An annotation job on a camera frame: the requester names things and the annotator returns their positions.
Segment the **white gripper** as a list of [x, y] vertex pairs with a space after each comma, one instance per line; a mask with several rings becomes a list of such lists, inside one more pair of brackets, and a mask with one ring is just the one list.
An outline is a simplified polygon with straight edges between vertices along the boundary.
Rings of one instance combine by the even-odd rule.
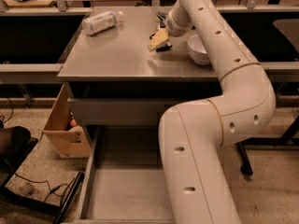
[[159, 29], [149, 39], [149, 51], [154, 51], [166, 44], [169, 41], [169, 35], [173, 37], [183, 36], [192, 29], [192, 20], [179, 1], [168, 12], [165, 28]]

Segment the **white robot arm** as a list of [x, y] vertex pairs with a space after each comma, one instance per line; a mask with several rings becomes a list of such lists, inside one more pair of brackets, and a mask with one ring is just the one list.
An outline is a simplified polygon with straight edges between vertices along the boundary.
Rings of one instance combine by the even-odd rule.
[[241, 224], [217, 154], [259, 133], [275, 113], [272, 84], [211, 0], [177, 0], [155, 50], [195, 28], [221, 84], [220, 96], [167, 109], [159, 146], [176, 224]]

